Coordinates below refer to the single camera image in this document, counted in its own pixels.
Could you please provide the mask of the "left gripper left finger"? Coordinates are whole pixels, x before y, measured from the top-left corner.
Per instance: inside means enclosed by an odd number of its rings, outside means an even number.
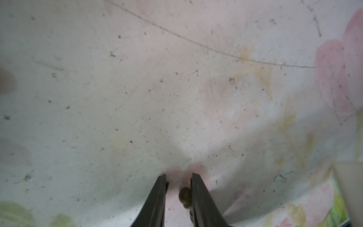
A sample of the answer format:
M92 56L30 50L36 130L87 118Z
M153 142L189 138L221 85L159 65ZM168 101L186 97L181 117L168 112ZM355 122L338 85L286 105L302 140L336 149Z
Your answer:
M165 201L169 183L166 175L157 178L139 215L131 227L163 227L165 216Z

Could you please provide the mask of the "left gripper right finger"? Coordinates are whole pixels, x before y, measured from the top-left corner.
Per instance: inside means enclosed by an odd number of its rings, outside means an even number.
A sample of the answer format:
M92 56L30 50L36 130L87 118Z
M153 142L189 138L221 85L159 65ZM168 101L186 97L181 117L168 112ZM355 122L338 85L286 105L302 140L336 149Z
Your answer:
M191 192L194 227L229 227L199 174L192 174Z

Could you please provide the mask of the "brown pawn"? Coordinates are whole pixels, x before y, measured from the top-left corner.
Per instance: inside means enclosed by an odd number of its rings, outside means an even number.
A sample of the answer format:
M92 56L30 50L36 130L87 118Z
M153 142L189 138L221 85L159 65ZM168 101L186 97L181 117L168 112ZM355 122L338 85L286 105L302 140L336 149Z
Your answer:
M192 190L189 187L183 187L179 191L178 195L180 203L183 205L185 209L189 211L190 214L190 220L192 224L194 224L194 211L193 211L193 205L192 205Z

